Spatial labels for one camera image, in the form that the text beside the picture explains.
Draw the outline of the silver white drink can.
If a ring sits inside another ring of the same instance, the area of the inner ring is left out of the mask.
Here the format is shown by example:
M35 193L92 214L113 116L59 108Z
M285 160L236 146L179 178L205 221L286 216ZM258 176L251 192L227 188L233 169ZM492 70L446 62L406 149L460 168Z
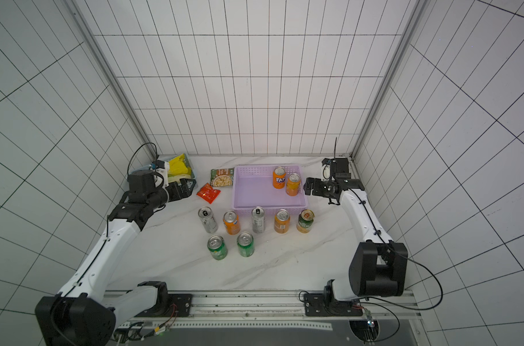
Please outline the silver white drink can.
M198 211L199 219L204 230L209 234L214 234L218 230L218 224L214 218L214 213L210 207L202 207Z

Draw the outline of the orange gold can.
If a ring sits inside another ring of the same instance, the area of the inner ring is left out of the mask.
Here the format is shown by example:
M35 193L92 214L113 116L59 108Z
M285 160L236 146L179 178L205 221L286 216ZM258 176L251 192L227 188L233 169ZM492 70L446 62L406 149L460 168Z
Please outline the orange gold can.
M289 196L296 196L299 193L299 186L301 183L301 179L299 174L292 173L287 177L286 181L286 194Z

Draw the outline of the green gold can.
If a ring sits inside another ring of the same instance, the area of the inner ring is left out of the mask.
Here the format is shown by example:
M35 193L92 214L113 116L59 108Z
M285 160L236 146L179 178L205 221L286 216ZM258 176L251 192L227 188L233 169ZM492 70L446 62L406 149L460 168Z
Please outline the green gold can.
M301 233L307 234L312 229L315 214L310 209L303 210L297 219L297 230Z

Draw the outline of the orange Fanta can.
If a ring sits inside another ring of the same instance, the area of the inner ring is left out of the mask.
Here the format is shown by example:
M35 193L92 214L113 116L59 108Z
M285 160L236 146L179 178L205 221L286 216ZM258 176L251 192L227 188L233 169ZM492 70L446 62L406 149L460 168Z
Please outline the orange Fanta can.
M284 188L286 184L286 170L283 167L276 167L272 174L272 185L276 189Z

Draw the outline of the green Sprite can front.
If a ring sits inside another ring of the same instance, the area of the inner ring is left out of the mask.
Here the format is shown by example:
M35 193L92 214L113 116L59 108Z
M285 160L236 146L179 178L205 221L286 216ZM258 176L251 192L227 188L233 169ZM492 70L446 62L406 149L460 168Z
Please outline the green Sprite can front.
M211 236L207 241L207 249L215 260L223 260L227 257L228 251L224 238L219 235Z

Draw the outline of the green sprite can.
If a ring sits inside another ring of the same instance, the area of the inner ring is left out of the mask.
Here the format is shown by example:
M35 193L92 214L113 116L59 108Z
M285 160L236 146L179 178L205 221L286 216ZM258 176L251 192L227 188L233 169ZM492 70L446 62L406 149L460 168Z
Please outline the green sprite can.
M224 238L219 235L211 236L207 241L207 249L215 260L223 260L227 257L228 251Z
M254 238L249 232L241 232L237 237L238 251L242 257L250 257L255 251Z

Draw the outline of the purple plastic basket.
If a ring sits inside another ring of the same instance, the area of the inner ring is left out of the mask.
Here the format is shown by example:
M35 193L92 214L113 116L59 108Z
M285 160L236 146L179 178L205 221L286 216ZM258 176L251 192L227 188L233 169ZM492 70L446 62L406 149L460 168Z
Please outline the purple plastic basket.
M286 188L276 189L272 184L273 171L283 167L286 177L298 174L301 183L305 182L302 169L297 164L242 165L235 167L231 209L240 216L250 216L255 207L262 207L266 215L274 215L285 209L291 214L299 214L309 207L308 199L299 188L296 196L286 194Z

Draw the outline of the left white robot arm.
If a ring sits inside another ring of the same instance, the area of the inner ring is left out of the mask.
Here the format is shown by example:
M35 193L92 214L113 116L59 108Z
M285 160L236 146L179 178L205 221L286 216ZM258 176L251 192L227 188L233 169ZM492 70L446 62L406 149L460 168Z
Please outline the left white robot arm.
M191 196L197 182L181 178L167 183L155 170L138 170L127 181L129 189L108 215L92 252L57 294L36 305L46 345L106 345L122 323L143 312L162 316L171 306L162 281L143 282L110 304L103 298L120 260L149 218L167 203Z

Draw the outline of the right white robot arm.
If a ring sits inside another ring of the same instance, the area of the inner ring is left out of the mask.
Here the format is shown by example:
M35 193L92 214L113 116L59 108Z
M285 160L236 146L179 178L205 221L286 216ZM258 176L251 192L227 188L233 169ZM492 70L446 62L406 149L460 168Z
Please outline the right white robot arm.
M360 243L345 278L328 281L325 302L338 304L361 297L403 295L408 266L408 250L384 230L365 192L361 180L354 179L346 158L325 158L322 178L308 177L307 195L328 199L348 216Z

